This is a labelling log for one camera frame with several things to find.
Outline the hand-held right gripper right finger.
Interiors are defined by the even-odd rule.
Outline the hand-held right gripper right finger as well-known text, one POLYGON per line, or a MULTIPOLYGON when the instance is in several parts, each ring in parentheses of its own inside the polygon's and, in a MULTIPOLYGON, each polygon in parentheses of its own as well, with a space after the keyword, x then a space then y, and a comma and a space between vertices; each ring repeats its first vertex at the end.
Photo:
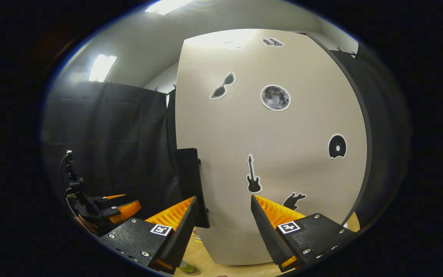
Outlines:
POLYGON ((303 215, 257 195, 251 196, 251 212, 264 245, 281 272, 309 269, 358 236, 358 232, 323 214, 303 215))

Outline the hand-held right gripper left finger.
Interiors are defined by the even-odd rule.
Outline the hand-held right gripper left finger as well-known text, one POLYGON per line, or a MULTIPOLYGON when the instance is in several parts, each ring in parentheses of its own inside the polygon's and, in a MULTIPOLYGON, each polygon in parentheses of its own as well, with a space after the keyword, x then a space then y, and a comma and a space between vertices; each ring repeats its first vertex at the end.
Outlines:
POLYGON ((149 219, 131 218, 100 237, 100 244, 133 263, 174 274, 199 216, 196 196, 149 219))

